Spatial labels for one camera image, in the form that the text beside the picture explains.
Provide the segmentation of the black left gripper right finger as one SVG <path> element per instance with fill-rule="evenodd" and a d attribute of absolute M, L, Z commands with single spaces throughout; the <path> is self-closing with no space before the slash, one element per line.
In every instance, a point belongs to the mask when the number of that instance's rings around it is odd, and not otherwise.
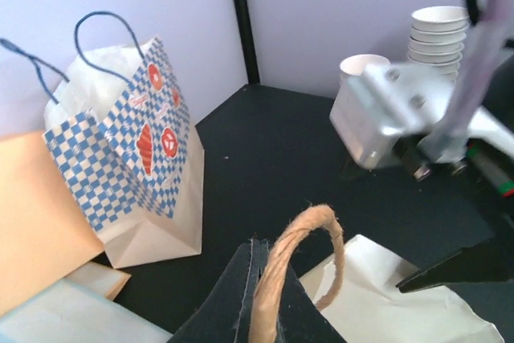
<path fill-rule="evenodd" d="M 345 343 L 321 315 L 288 265 L 279 303 L 275 343 Z"/>

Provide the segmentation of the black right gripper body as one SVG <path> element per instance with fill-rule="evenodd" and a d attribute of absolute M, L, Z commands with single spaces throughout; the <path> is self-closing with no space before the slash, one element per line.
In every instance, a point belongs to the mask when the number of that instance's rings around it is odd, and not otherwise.
<path fill-rule="evenodd" d="M 457 162 L 429 160 L 418 143 L 420 134 L 397 140 L 397 159 L 421 181 L 430 174 L 455 180 L 455 185 L 506 247 L 513 245 L 513 159 L 487 140 L 471 136 Z"/>

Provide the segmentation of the beige kraft paper bag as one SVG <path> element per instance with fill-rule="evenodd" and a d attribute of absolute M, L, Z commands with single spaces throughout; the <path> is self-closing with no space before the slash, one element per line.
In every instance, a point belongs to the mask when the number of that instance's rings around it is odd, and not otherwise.
<path fill-rule="evenodd" d="M 310 206 L 276 240 L 257 284 L 248 340 L 273 342 L 289 261 L 316 228 L 324 228 L 333 254 L 300 281 L 312 290 L 307 304 L 347 342 L 502 342 L 497 327 L 476 315 L 447 287 L 401 294 L 394 280 L 414 270 L 408 261 L 363 235 L 344 241 L 332 208 Z"/>

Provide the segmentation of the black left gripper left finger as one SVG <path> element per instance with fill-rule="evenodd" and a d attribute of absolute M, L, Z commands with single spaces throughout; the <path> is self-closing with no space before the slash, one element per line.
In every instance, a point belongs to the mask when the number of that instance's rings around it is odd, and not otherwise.
<path fill-rule="evenodd" d="M 238 247 L 202 306 L 169 341 L 247 342 L 260 275 L 261 241 L 251 239 Z"/>

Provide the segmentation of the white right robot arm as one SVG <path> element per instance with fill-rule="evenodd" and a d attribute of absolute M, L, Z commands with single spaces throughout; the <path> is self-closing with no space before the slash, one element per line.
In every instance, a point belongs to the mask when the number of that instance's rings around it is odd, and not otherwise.
<path fill-rule="evenodd" d="M 463 192 L 495 235 L 419 270 L 397 283 L 402 293 L 448 284 L 509 282 L 513 279 L 513 134 L 506 145 L 468 134 L 487 98 L 500 52 L 513 47 L 509 25 L 513 0 L 465 0 L 474 27 L 459 76 L 441 121 L 419 146 L 433 163 L 463 164 L 455 171 Z"/>

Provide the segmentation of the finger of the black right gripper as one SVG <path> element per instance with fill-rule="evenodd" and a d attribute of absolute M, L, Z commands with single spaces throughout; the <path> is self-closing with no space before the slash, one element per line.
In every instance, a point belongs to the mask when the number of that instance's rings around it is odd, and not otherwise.
<path fill-rule="evenodd" d="M 396 284 L 401 293 L 451 284 L 507 283 L 513 281 L 513 249 L 492 238 L 420 269 Z"/>

